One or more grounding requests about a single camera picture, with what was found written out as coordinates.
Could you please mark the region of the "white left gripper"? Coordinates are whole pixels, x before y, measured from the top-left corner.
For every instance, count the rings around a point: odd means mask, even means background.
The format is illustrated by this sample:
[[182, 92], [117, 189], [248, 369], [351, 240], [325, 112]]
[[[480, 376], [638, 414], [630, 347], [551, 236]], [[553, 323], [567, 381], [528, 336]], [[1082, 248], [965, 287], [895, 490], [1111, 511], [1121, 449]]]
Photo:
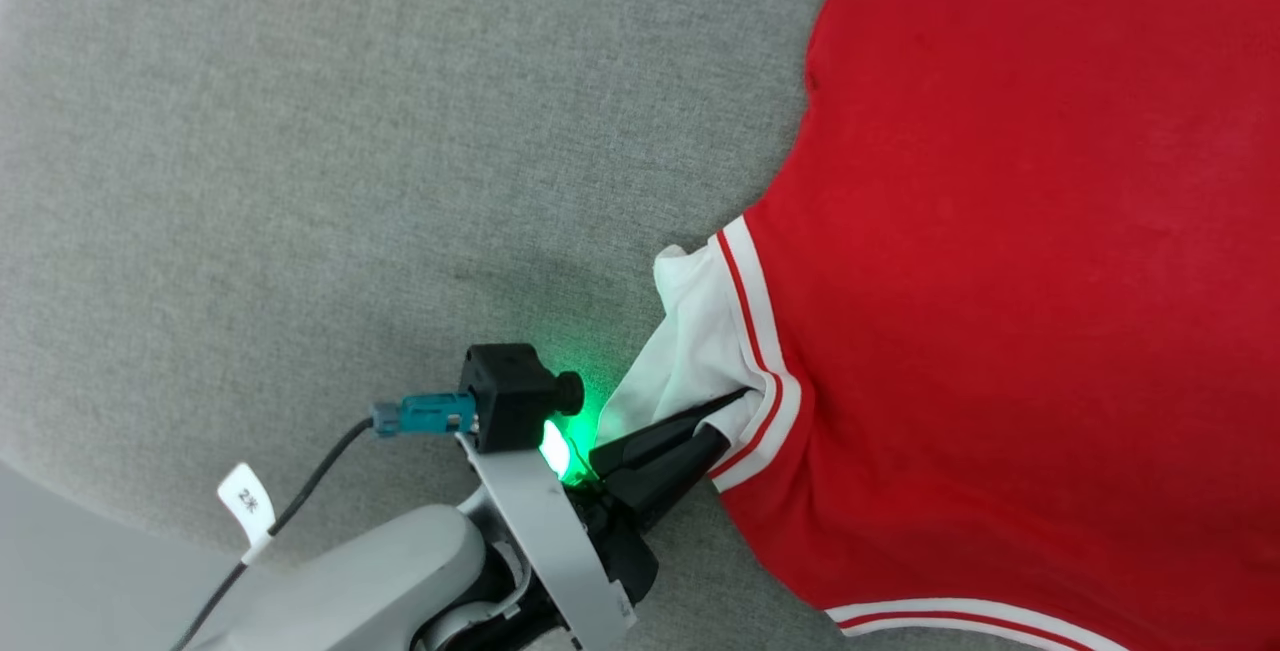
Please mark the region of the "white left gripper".
[[746, 395], [748, 388], [603, 443], [588, 458], [598, 492], [562, 483], [540, 449], [480, 451], [477, 428], [458, 434], [480, 486], [461, 512], [490, 545], [517, 560], [515, 590], [466, 609], [457, 650], [526, 650], [564, 631], [576, 650], [614, 650], [637, 623], [636, 605], [657, 581], [659, 563], [639, 532], [650, 531], [730, 450], [701, 425]]

